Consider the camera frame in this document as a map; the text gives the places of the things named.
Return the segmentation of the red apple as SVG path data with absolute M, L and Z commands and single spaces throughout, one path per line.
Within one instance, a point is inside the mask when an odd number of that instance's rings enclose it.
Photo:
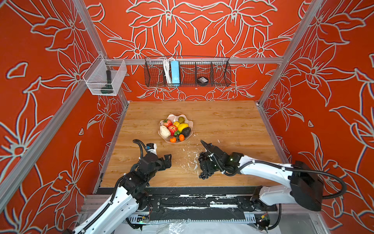
M 174 136 L 174 133 L 178 131 L 178 128 L 176 126 L 172 125 L 168 128 L 168 130 L 170 131 L 170 135 Z

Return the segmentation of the dark grape bunch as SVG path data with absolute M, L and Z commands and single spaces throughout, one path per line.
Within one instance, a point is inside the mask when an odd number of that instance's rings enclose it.
M 210 157 L 206 152 L 201 152 L 198 158 L 200 163 L 201 174 L 199 178 L 208 179 L 216 171 L 215 164 L 210 160 Z

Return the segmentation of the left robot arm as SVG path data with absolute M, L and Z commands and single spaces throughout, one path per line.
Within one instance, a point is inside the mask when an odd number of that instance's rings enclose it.
M 110 234 L 137 210 L 149 204 L 146 187 L 158 171 L 171 167 L 172 155 L 148 153 L 117 182 L 112 195 L 86 221 L 64 234 Z

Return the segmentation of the dark avocado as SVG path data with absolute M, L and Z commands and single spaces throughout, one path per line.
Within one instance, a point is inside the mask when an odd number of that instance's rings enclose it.
M 186 127 L 181 131 L 181 135 L 183 135 L 185 138 L 190 136 L 190 134 L 191 134 L 191 128 L 190 127 Z

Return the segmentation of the large yellow lemon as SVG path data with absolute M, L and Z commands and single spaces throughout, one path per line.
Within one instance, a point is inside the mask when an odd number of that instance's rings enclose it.
M 189 127 L 189 125 L 187 124 L 187 123 L 181 123 L 181 124 L 179 124 L 178 125 L 178 131 L 179 132 L 182 132 L 185 128 L 188 128 Z

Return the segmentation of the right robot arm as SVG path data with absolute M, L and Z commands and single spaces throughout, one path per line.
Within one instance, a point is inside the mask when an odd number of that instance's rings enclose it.
M 322 202 L 335 199 L 347 191 L 346 183 L 338 176 L 310 169 L 305 163 L 280 164 L 251 158 L 242 153 L 228 154 L 219 147 L 201 141 L 205 151 L 199 155 L 201 174 L 207 179 L 215 172 L 225 176 L 250 175 L 278 183 L 277 186 L 258 186 L 251 197 L 250 205 L 255 211 L 282 204 L 298 204 L 310 210 L 321 211 Z M 341 185 L 333 194 L 324 195 L 323 177 L 331 178 Z

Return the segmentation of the red strawberry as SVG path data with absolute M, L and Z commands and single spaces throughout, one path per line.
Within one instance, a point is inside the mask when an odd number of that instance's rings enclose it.
M 170 119 L 166 119 L 163 121 L 163 125 L 166 127 L 166 128 L 169 128 L 170 126 L 173 125 L 172 121 Z

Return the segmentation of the beige garlic bulb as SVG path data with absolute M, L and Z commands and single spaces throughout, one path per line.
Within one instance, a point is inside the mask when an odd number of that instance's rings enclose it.
M 162 138 L 169 138 L 171 136 L 170 130 L 163 125 L 160 127 L 159 133 Z

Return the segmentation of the pink scalloped fruit bowl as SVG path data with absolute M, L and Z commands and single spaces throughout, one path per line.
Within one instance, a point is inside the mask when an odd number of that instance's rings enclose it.
M 170 114 L 160 121 L 157 133 L 166 143 L 178 144 L 194 135 L 194 123 L 186 115 Z

